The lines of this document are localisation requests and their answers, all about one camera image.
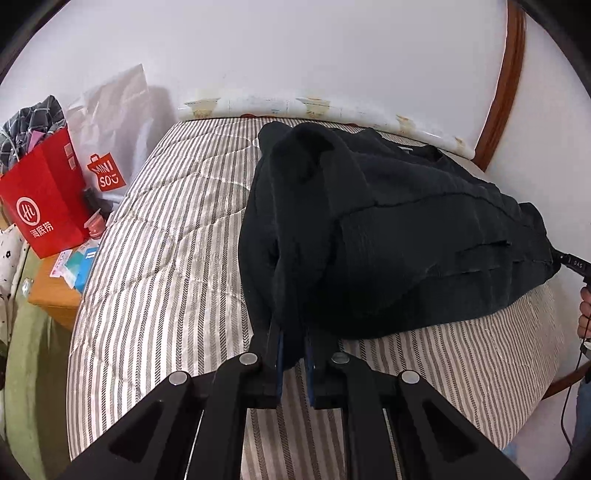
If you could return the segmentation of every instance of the plaid clothing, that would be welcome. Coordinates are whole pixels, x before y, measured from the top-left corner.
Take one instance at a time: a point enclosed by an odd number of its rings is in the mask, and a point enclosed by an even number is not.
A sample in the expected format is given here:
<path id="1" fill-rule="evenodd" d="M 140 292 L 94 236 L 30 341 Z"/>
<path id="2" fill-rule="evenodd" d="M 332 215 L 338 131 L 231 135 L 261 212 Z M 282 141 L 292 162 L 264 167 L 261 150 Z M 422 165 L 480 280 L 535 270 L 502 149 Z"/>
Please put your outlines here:
<path id="1" fill-rule="evenodd" d="M 40 141 L 66 124 L 59 102 L 50 95 L 42 102 L 22 108 L 0 130 L 0 173 L 10 170 L 26 155 L 31 132 L 46 134 Z"/>

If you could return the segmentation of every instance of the miniso bag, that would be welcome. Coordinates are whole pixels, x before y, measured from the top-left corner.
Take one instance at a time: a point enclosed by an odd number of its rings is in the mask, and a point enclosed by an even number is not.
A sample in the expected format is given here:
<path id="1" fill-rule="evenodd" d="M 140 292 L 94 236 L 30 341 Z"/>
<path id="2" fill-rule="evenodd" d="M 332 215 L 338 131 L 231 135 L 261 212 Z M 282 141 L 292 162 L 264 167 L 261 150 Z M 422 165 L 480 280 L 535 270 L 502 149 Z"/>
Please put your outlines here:
<path id="1" fill-rule="evenodd" d="M 83 93 L 65 117 L 86 184 L 120 203 L 159 140 L 143 66 Z"/>

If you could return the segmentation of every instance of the finger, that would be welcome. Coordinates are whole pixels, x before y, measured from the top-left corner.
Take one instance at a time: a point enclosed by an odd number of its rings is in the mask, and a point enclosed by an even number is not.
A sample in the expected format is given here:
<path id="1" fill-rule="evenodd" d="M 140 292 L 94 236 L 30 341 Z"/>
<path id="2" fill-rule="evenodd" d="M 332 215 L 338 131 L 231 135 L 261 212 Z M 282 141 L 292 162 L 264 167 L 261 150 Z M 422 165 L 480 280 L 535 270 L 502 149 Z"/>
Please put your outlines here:
<path id="1" fill-rule="evenodd" d="M 589 320 L 589 317 L 586 317 L 585 315 L 581 315 L 579 317 L 579 326 L 581 328 L 589 327 L 589 329 L 591 330 L 591 320 Z"/>
<path id="2" fill-rule="evenodd" d="M 581 299 L 587 303 L 591 303 L 591 292 L 587 287 L 581 288 Z"/>
<path id="3" fill-rule="evenodd" d="M 579 310 L 587 318 L 591 317 L 591 305 L 586 301 L 581 302 L 581 305 L 579 305 Z"/>
<path id="4" fill-rule="evenodd" d="M 578 327 L 577 335 L 579 338 L 591 338 L 591 330 L 585 330 L 585 327 Z"/>

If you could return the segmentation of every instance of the striped bedsheet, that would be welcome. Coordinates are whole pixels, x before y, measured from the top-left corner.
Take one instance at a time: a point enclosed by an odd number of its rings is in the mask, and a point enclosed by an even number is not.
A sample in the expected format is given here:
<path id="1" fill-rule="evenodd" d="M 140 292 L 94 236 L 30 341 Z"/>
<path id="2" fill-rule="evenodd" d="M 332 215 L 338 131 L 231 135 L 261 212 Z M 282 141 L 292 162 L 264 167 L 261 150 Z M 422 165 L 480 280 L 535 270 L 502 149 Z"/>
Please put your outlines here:
<path id="1" fill-rule="evenodd" d="M 173 126 L 111 219 L 70 347 L 72 457 L 171 372 L 202 374 L 246 351 L 252 332 L 238 234 L 260 155 L 256 136 L 268 121 L 225 118 Z M 342 348 L 380 371 L 418 371 L 504 447 L 553 379 L 562 344 L 552 293 L 543 285 L 494 315 L 343 341 Z M 343 459 L 340 413 L 309 407 L 300 363 L 284 377 L 280 408 L 249 412 L 242 478 L 344 479 Z"/>

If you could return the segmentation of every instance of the silver screw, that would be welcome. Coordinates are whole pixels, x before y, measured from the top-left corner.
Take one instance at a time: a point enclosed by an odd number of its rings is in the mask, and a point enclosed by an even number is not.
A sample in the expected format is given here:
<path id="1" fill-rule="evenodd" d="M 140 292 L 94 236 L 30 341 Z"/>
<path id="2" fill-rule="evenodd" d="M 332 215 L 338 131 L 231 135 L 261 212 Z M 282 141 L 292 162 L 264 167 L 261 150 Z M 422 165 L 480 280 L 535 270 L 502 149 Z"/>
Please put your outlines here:
<path id="1" fill-rule="evenodd" d="M 185 372 L 173 372 L 168 376 L 168 381 L 173 385 L 182 385 L 187 381 L 188 375 Z"/>
<path id="2" fill-rule="evenodd" d="M 239 360 L 242 365 L 252 365 L 256 363 L 258 357 L 254 353 L 247 352 L 243 353 Z"/>
<path id="3" fill-rule="evenodd" d="M 347 355 L 345 352 L 335 352 L 330 359 L 337 365 L 349 363 L 349 355 Z"/>
<path id="4" fill-rule="evenodd" d="M 404 383 L 409 383 L 411 385 L 418 383 L 418 381 L 421 380 L 419 374 L 414 370 L 405 370 L 402 372 L 401 378 Z"/>

